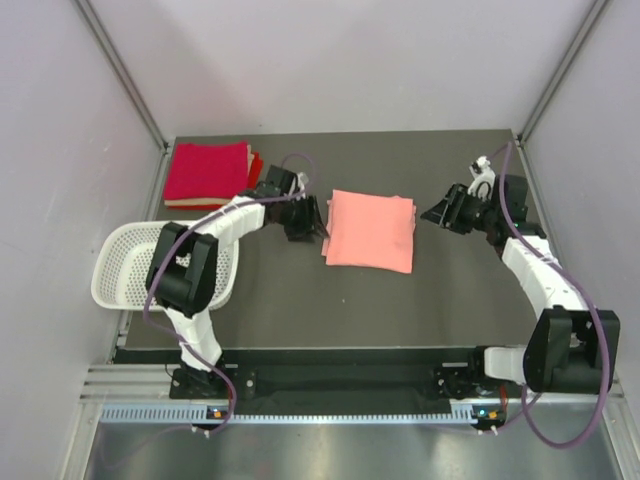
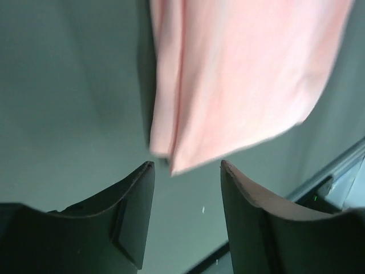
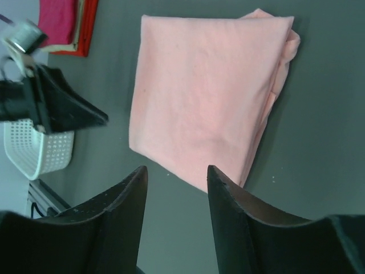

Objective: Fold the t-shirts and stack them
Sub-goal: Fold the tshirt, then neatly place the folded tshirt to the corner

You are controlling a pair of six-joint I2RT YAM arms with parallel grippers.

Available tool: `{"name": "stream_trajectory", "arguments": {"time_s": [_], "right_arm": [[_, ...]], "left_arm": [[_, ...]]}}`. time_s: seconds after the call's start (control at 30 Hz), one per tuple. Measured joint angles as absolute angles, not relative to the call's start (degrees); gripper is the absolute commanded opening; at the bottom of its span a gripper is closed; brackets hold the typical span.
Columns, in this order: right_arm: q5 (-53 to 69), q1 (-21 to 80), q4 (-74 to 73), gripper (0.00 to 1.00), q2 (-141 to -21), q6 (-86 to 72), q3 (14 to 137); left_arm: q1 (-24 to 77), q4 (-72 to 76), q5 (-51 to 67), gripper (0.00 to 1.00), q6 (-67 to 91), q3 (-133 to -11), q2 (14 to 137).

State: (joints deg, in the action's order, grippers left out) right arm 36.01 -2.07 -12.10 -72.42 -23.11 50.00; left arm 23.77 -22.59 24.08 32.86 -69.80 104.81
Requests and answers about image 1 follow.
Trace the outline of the salmon pink t-shirt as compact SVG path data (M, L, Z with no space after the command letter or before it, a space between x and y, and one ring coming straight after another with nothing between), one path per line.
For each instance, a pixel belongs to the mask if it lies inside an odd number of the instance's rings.
M410 274L416 211L410 198L335 189L322 246L326 264Z

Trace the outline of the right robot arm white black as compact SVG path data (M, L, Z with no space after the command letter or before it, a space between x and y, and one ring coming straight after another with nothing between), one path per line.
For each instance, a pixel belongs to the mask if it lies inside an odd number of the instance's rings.
M514 274L538 320L524 347L486 347L467 370L469 388L487 396L503 380L536 393L597 394L603 361L592 314L584 296L558 272L541 226L527 219L528 183L517 175L481 180L474 189L452 185L422 219L465 235L485 234L502 263Z

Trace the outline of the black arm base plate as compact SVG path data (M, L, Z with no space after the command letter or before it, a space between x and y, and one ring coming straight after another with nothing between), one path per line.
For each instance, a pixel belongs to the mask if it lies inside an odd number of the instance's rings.
M484 372L484 349L231 349L216 367L242 400L280 392L404 390L426 399L465 399L514 386Z

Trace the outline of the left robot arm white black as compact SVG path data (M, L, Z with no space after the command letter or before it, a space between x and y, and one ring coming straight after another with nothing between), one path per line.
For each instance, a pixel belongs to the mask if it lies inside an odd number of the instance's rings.
M219 254L272 224L282 226L289 241L328 238L318 201L308 193L309 184L303 172L271 166L264 180L226 206L192 225L168 222L160 231L143 309L155 302L168 316L182 362L195 369L192 384L205 396L220 394L227 382L225 370L217 366L222 348L209 314Z

